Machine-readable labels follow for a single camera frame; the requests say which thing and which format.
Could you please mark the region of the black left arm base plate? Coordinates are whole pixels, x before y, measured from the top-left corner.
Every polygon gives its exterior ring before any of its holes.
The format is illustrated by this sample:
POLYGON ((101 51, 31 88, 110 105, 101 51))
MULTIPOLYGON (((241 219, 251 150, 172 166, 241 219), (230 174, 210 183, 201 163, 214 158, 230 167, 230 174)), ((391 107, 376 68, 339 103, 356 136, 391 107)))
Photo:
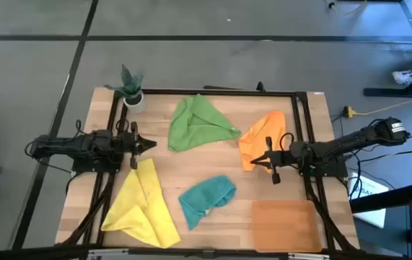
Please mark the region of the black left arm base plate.
POLYGON ((96 173, 116 173, 120 170, 122 162, 111 162, 109 160, 88 160, 75 159, 72 170, 77 173, 96 172, 96 173))

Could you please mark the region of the black desk base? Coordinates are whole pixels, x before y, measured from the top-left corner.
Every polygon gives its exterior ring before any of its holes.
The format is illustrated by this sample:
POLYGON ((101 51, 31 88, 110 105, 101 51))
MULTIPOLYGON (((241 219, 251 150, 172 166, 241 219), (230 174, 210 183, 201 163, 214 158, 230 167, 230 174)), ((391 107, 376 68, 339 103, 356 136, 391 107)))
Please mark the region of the black desk base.
POLYGON ((367 97, 412 98, 412 83, 403 88, 367 87, 363 89, 363 94, 367 97))

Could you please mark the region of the orange microfiber towel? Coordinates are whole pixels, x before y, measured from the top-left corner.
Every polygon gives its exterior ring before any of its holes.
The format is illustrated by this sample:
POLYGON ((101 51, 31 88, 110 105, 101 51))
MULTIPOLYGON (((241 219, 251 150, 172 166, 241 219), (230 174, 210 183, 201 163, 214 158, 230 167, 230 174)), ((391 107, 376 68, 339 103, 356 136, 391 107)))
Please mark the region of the orange microfiber towel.
POLYGON ((238 142, 242 169, 245 172, 254 170, 256 165, 251 161, 268 150, 266 137, 272 138, 272 141, 278 141, 285 133, 286 120, 281 111, 268 112, 256 121, 238 142))

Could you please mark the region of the green microfiber towel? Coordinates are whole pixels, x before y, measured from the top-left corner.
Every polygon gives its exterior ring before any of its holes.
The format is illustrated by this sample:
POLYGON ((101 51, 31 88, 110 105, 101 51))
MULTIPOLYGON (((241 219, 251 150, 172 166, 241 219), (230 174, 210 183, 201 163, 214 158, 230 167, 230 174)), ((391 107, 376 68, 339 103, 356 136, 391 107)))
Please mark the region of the green microfiber towel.
POLYGON ((184 152, 211 142, 233 140, 241 131, 203 95, 183 98, 172 115, 167 148, 184 152))

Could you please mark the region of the potted plant in grey pot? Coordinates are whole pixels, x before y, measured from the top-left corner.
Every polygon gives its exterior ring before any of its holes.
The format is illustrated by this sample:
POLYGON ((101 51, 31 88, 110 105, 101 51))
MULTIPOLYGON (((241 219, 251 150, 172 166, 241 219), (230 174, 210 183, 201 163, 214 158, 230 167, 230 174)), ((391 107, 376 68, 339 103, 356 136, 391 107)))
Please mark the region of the potted plant in grey pot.
POLYGON ((106 84, 105 88, 118 93, 122 98, 124 105, 132 113, 141 113, 145 109, 144 93, 142 90, 142 81, 144 75, 141 73, 132 74, 125 64, 121 65, 120 78, 122 86, 114 87, 106 84))

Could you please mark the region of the yellow microfiber towel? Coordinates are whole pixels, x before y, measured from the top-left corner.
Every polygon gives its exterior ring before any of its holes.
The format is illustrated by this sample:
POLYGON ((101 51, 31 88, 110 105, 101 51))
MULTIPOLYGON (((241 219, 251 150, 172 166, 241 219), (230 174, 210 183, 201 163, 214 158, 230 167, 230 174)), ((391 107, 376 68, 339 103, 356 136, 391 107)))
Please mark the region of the yellow microfiber towel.
POLYGON ((181 241, 162 194, 153 159, 130 170, 102 223, 101 231, 122 231, 142 243, 169 248, 181 241))

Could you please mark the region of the silver aluminium bar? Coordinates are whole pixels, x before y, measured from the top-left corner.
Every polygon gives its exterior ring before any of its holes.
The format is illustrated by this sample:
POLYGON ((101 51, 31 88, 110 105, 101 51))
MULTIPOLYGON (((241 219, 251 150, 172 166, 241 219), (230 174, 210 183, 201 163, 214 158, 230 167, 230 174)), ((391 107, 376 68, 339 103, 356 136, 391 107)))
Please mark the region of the silver aluminium bar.
POLYGON ((257 251, 221 250, 221 249, 155 249, 155 248, 108 248, 89 250, 88 256, 112 255, 155 255, 155 256, 184 256, 201 259, 218 259, 219 257, 249 257, 275 258, 283 260, 333 260, 327 254, 321 253, 258 253, 257 251))

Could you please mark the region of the black beam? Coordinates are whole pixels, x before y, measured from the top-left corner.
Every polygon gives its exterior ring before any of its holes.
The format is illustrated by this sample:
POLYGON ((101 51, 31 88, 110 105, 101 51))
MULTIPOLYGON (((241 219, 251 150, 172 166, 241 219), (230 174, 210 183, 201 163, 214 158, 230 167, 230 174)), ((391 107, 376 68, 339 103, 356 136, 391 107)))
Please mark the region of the black beam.
POLYGON ((350 201, 351 211, 355 213, 370 212, 379 209, 399 207, 412 201, 412 185, 365 196, 350 201))

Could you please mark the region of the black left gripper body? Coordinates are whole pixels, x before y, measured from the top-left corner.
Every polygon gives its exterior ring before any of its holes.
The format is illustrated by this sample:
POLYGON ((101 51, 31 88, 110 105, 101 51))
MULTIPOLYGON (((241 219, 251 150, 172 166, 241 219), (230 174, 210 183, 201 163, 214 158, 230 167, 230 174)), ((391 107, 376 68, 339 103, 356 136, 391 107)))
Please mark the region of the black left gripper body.
POLYGON ((135 121, 130 122, 130 131, 125 130, 121 135, 122 152, 131 154, 130 166, 132 169, 137 169, 136 156, 139 154, 138 124, 135 121))

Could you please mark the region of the black horizontal bar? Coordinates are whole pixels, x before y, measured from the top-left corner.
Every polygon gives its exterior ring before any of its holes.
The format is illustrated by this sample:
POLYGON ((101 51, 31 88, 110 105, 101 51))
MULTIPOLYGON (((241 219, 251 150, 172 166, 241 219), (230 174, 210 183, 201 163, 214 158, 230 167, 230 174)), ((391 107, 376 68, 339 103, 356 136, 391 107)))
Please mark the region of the black horizontal bar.
MULTIPOLYGON (((89 250, 108 249, 97 245, 52 246, 42 248, 21 248, 0 251, 0 260, 69 260, 93 257, 88 256, 89 250)), ((330 251, 323 249, 320 253, 327 254, 333 260, 412 260, 404 256, 387 256, 365 253, 363 251, 330 251)))

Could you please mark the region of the white printed box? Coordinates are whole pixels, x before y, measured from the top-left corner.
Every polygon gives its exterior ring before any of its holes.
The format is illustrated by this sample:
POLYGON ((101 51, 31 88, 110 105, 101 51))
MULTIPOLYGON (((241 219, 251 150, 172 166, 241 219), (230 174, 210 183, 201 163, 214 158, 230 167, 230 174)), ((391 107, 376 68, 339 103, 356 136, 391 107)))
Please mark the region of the white printed box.
MULTIPOLYGON (((360 199, 365 196, 380 194, 389 191, 389 188, 372 179, 358 176, 358 173, 353 171, 348 179, 349 199, 360 199)), ((354 217, 369 223, 377 228, 385 226, 386 209, 378 209, 369 212, 354 213, 354 217)))

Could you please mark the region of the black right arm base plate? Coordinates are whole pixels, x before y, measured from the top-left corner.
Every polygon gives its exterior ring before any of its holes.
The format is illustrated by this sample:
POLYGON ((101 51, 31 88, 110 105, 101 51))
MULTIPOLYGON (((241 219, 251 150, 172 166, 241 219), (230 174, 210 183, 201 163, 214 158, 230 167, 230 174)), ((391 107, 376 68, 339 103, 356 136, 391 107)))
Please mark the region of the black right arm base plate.
POLYGON ((334 159, 325 162, 318 160, 305 163, 302 167, 301 175, 345 178, 348 176, 348 173, 345 160, 334 159))

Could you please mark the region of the orange plastic basket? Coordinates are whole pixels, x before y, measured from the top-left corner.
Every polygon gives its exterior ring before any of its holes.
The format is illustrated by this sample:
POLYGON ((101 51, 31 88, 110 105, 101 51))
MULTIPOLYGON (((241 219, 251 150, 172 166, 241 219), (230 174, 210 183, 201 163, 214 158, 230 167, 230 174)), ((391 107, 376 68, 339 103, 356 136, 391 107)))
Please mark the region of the orange plastic basket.
POLYGON ((259 253, 318 253, 323 249, 315 206, 308 200, 254 201, 251 227, 259 253))

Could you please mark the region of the black metal table frame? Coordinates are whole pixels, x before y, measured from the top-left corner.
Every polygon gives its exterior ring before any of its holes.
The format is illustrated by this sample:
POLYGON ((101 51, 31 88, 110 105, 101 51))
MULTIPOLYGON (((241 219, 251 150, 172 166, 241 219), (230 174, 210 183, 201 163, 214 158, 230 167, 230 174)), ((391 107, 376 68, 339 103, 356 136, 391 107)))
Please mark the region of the black metal table frame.
MULTIPOLYGON (((305 200, 302 177, 293 168, 280 168, 281 183, 273 185, 261 168, 242 172, 237 141, 205 144, 186 152, 167 150, 170 120, 177 104, 200 93, 227 117, 232 125, 245 133, 250 125, 269 111, 281 111, 286 130, 295 136, 302 132, 304 140, 330 141, 334 138, 328 106, 323 92, 256 92, 229 90, 145 90, 143 113, 127 115, 136 121, 144 138, 157 142, 139 160, 153 158, 162 185, 163 197, 175 222, 181 242, 168 249, 199 251, 234 251, 257 253, 254 250, 251 225, 252 203, 257 200, 305 200), (189 231, 177 198, 196 183, 217 175, 227 175, 237 186, 236 197, 225 207, 212 210, 189 231)), ((110 115, 113 92, 96 87, 87 114, 84 130, 105 128, 110 115)), ((83 173, 69 184, 56 243, 66 240, 89 210, 96 173, 83 173)), ((346 188, 335 178, 323 178, 325 197, 331 218, 349 243, 359 248, 353 215, 346 188)), ((166 254, 168 249, 160 250, 166 254)))

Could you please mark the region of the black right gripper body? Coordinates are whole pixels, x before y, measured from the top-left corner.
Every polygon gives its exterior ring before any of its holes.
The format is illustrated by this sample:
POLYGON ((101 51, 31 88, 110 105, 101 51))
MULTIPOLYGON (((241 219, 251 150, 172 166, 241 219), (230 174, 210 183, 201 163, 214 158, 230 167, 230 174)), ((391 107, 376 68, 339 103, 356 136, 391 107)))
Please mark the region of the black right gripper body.
POLYGON ((273 150, 273 142, 270 136, 266 137, 267 150, 265 152, 268 158, 268 169, 271 172, 271 180, 273 185, 281 182, 280 175, 277 172, 277 168, 289 166, 294 164, 294 158, 290 152, 283 150, 273 150))

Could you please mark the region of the teal microfiber towel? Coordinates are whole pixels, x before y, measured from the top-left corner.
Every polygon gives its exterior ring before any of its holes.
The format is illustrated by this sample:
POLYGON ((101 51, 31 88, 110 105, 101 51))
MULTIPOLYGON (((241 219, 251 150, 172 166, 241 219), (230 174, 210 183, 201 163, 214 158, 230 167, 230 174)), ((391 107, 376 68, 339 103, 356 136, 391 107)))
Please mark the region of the teal microfiber towel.
POLYGON ((189 230, 193 230, 217 207, 224 207, 235 197, 236 185, 225 175, 206 179, 185 191, 178 198, 189 230))

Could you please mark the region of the person's white shoe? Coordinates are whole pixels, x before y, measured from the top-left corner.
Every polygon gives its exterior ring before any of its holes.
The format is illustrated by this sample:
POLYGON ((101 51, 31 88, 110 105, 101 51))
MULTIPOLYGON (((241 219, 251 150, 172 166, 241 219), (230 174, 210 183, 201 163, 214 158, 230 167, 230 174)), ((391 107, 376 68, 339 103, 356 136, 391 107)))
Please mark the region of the person's white shoe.
POLYGON ((394 71, 392 73, 393 79, 397 84, 409 85, 412 83, 412 70, 394 71))

